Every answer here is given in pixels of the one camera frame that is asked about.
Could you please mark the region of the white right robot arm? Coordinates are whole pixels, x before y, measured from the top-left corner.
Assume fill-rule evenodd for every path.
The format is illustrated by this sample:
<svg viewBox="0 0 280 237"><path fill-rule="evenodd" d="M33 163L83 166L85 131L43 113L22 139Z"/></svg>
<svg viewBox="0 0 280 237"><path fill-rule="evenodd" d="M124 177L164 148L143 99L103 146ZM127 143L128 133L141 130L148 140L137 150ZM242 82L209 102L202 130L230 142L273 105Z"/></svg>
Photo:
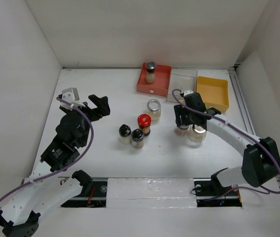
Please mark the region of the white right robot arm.
<svg viewBox="0 0 280 237"><path fill-rule="evenodd" d="M280 155L274 139L260 138L233 125L218 109L206 108L197 92L179 90L179 94L184 101L174 106L177 127L202 127L242 156L241 166L215 172L208 184L195 188L195 192L210 190L208 201L239 189L265 195L280 194Z"/></svg>

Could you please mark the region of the silver-cap white spice shaker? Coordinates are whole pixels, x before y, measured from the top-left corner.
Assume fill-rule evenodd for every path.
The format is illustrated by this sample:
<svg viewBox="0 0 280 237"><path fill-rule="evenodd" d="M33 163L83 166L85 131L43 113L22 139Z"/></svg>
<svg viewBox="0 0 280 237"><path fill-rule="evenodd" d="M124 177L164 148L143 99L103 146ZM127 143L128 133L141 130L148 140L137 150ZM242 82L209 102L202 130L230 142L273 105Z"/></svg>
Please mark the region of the silver-cap white spice shaker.
<svg viewBox="0 0 280 237"><path fill-rule="evenodd" d="M156 76L155 76L155 70L156 70L157 64L154 61L147 62L145 64L146 68L146 78L145 81L147 83L154 83Z"/></svg>

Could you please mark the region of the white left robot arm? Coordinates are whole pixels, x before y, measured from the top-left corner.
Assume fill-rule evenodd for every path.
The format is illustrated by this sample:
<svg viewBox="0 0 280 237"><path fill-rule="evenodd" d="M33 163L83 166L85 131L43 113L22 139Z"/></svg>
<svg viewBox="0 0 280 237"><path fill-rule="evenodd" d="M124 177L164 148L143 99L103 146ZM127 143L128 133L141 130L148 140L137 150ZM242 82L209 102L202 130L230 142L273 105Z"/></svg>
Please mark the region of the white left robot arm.
<svg viewBox="0 0 280 237"><path fill-rule="evenodd" d="M57 97L65 113L56 127L56 136L42 153L32 174L25 182L0 198L0 226L6 237L31 237L42 217L69 199L92 192L93 179L83 170L55 191L51 185L58 175L76 164L89 150L94 138L93 121L110 114L108 97L89 95L96 106L80 103L70 92Z"/></svg>

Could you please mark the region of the white-lid small brown jar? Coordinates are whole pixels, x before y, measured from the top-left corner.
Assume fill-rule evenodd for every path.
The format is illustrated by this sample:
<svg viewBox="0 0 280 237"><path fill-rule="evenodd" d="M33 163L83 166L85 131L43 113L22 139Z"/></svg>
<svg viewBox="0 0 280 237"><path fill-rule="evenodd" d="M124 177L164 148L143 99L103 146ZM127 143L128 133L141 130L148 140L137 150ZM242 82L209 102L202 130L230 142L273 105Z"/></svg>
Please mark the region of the white-lid small brown jar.
<svg viewBox="0 0 280 237"><path fill-rule="evenodd" d="M178 136L185 136L187 134L188 129L188 125L176 126L174 132Z"/></svg>

